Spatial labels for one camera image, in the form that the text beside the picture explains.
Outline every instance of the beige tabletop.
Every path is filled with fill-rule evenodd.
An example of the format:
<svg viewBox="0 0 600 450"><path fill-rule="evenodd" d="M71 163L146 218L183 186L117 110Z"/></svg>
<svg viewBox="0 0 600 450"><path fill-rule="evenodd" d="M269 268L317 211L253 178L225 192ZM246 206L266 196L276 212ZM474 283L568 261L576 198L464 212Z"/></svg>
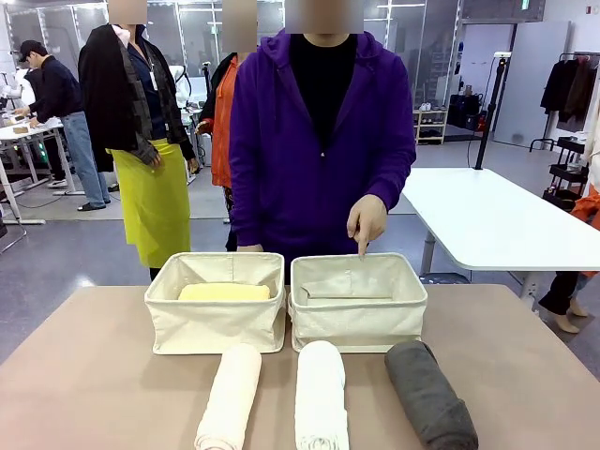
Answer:
<svg viewBox="0 0 600 450"><path fill-rule="evenodd" d="M218 356L156 356L145 288L73 294L0 367L0 449L192 450ZM506 288L432 286L423 340L482 450L600 449L594 376ZM296 354L265 355L245 450L293 450ZM353 450L421 450L382 354L344 355Z"/></svg>

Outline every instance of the beige basket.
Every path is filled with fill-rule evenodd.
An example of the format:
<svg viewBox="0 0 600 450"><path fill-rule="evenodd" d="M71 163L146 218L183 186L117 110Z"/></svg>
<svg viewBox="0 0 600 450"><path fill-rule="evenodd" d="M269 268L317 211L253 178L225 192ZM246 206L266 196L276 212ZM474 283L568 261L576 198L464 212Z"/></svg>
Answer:
<svg viewBox="0 0 600 450"><path fill-rule="evenodd" d="M427 292L401 255L292 262L292 345L327 340L342 353L385 353L421 337Z"/></svg>
<svg viewBox="0 0 600 450"><path fill-rule="evenodd" d="M188 284L236 282L266 285L266 302L183 302ZM223 353L247 343L261 353L283 347L283 257L275 253L179 253L171 256L146 291L156 354Z"/></svg>

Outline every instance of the plaid scarf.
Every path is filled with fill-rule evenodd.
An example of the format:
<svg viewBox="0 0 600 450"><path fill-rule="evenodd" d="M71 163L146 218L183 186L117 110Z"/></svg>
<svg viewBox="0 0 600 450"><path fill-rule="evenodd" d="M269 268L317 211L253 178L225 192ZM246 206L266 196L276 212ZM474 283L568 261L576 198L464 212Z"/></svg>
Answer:
<svg viewBox="0 0 600 450"><path fill-rule="evenodd" d="M169 86L169 76L160 64L160 59L154 49L142 41L143 49L148 57L148 62L153 69L157 82L160 109L167 128L167 141L169 143L182 143L188 139L183 124L181 123L181 112L177 101ZM150 143L152 140L152 120L148 102L143 91L140 77L129 59L128 49L119 40L119 48L123 57L123 66L127 75L127 83L133 96L132 112L136 124L136 139L138 148L131 153L138 157L144 164L150 164L157 156L157 149Z"/></svg>

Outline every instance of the rolled gray towel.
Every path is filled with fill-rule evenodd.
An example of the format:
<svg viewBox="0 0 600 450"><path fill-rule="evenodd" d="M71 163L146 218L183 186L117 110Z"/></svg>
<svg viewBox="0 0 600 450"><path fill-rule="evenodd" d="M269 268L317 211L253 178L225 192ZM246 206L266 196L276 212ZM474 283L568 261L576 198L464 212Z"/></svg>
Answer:
<svg viewBox="0 0 600 450"><path fill-rule="evenodd" d="M427 450L476 450L477 433L431 349L420 341L397 344L385 355L387 373Z"/></svg>

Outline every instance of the rolled white towel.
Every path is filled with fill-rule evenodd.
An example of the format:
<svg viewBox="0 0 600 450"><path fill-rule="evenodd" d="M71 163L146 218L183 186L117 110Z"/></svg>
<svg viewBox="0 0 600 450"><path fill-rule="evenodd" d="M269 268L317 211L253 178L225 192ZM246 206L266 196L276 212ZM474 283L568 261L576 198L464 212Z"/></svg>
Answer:
<svg viewBox="0 0 600 450"><path fill-rule="evenodd" d="M298 356L295 439L297 450L348 450L344 408L346 373L338 349L323 340Z"/></svg>
<svg viewBox="0 0 600 450"><path fill-rule="evenodd" d="M198 425L197 450L242 450L261 363L261 354L248 344L235 345L221 356Z"/></svg>

